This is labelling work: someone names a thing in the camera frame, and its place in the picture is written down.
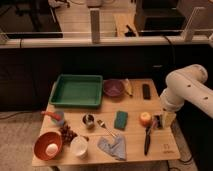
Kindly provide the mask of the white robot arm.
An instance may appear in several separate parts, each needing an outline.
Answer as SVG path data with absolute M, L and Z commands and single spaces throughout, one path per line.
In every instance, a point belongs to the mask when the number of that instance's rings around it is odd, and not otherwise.
M 166 88 L 160 94 L 162 108 L 175 113 L 188 101 L 213 119 L 213 90 L 204 85 L 207 79 L 208 72 L 200 64 L 170 72 L 165 78 Z

